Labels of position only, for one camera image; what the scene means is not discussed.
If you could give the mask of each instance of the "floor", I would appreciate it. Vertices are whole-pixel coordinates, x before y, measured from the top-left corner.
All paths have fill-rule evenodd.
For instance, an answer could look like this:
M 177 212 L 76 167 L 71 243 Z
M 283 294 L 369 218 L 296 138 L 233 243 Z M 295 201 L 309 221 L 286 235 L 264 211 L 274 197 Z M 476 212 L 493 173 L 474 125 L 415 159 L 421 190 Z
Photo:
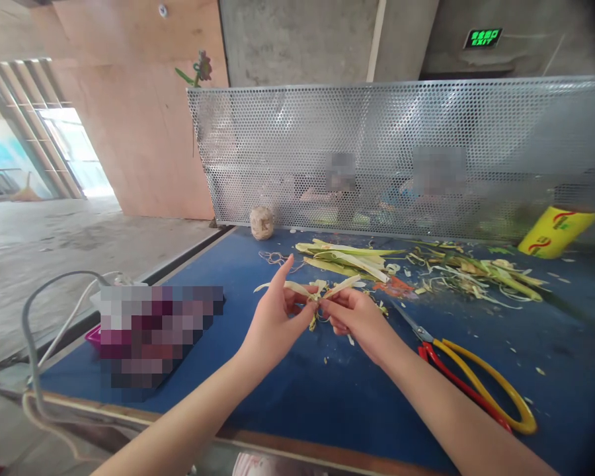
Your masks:
M 47 279 L 78 269 L 121 270 L 137 278 L 213 232 L 207 221 L 124 216 L 114 197 L 0 202 L 0 360 L 24 346 L 22 305 Z M 66 278 L 40 294 L 32 330 L 43 333 L 63 323 L 89 282 Z M 75 461 L 63 442 L 3 399 L 0 465 L 9 467 L 9 475 L 27 476 L 86 475 L 97 467 Z

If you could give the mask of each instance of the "pink container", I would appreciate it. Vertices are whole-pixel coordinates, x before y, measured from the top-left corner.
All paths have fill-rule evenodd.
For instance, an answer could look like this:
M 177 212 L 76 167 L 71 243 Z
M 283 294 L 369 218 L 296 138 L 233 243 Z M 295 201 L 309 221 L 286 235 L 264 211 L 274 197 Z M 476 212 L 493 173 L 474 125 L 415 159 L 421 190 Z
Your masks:
M 88 332 L 84 338 L 97 350 L 101 350 L 101 324 Z

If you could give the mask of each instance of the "yellow cup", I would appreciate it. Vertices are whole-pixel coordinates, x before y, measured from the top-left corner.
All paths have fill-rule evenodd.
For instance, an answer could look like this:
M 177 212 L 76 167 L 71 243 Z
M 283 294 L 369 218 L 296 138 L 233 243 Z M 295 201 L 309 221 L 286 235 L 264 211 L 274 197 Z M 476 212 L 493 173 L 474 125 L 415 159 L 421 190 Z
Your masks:
M 593 221 L 595 213 L 570 212 L 549 207 L 522 239 L 518 249 L 538 258 L 557 258 Z

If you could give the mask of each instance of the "string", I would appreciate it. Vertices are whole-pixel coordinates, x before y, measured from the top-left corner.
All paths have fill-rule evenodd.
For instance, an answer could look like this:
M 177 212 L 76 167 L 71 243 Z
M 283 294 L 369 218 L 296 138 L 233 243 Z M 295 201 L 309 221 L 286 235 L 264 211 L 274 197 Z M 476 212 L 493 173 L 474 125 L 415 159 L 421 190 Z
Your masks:
M 274 251 L 272 253 L 269 253 L 268 251 L 259 251 L 258 256 L 265 260 L 268 264 L 277 264 L 278 266 L 282 266 L 289 259 L 289 257 L 284 256 L 282 253 L 279 253 L 278 251 Z M 291 269 L 289 271 L 289 274 L 292 274 L 295 271 L 299 270 L 305 264 L 305 261 L 302 261 L 302 264 L 299 265 L 297 268 Z

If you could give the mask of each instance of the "blue table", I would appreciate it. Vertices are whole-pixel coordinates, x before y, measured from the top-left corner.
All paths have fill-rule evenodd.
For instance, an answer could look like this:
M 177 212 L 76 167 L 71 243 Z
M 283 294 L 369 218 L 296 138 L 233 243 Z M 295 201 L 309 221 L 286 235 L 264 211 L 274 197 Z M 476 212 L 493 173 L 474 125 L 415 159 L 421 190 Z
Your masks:
M 223 286 L 227 303 L 224 315 L 214 319 L 178 370 L 147 401 L 124 403 L 102 389 L 97 357 L 86 343 L 43 374 L 44 390 L 68 399 L 148 414 L 167 412 L 230 359 L 242 343 L 259 298 L 253 289 L 269 282 L 278 269 L 262 260 L 258 252 L 288 255 L 295 251 L 296 243 L 314 237 L 358 247 L 367 246 L 371 239 L 278 230 L 270 240 L 258 242 L 248 229 L 236 228 L 170 278 L 166 285 Z M 383 237 L 374 241 L 375 247 L 383 249 L 414 246 Z M 407 311 L 434 336 L 448 338 L 478 354 L 531 399 L 539 430 L 518 438 L 562 474 L 583 474 L 595 452 L 595 257 L 574 253 L 566 255 L 574 262 L 539 260 L 517 252 L 514 256 L 493 254 L 482 245 L 475 246 L 474 253 L 477 258 L 507 258 L 521 268 L 532 268 L 532 276 L 550 281 L 549 289 L 569 307 L 583 309 L 584 315 L 564 312 L 549 303 L 528 302 L 521 310 L 506 309 L 451 291 L 421 295 L 407 302 Z M 304 283 L 317 278 L 330 282 L 343 279 L 308 265 L 290 276 Z M 418 278 L 413 275 L 404 280 L 416 282 Z M 502 295 L 498 299 L 516 305 Z M 407 344 L 416 348 L 413 333 L 396 313 L 391 312 L 389 322 Z M 491 379 L 482 380 L 501 406 L 518 418 L 498 385 Z M 320 324 L 315 332 L 304 332 L 225 426 L 244 430 L 243 434 L 278 437 L 285 443 L 301 442 L 311 449 L 322 445 L 374 460 L 456 472 L 388 377 L 359 346 L 335 336 L 329 325 Z

